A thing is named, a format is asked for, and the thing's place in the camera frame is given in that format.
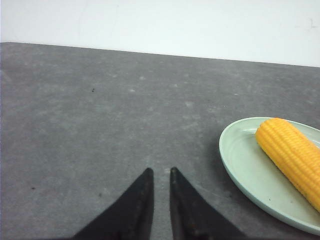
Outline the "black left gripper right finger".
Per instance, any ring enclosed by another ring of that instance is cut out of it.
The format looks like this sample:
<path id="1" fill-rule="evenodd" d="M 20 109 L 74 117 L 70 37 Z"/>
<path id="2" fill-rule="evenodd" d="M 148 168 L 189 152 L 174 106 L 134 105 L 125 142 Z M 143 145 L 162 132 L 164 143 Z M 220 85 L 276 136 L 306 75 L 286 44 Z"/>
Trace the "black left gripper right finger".
<path id="1" fill-rule="evenodd" d="M 174 240 L 242 240 L 246 235 L 213 208 L 177 167 L 170 169 L 170 219 Z"/>

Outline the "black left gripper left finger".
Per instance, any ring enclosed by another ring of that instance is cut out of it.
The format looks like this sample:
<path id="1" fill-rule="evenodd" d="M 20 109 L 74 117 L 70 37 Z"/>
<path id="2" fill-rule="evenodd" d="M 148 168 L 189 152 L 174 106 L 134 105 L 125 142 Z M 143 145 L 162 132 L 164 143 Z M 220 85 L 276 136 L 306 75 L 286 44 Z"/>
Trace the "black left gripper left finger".
<path id="1" fill-rule="evenodd" d="M 146 168 L 127 190 L 73 240 L 149 240 L 154 215 L 154 172 Z"/>

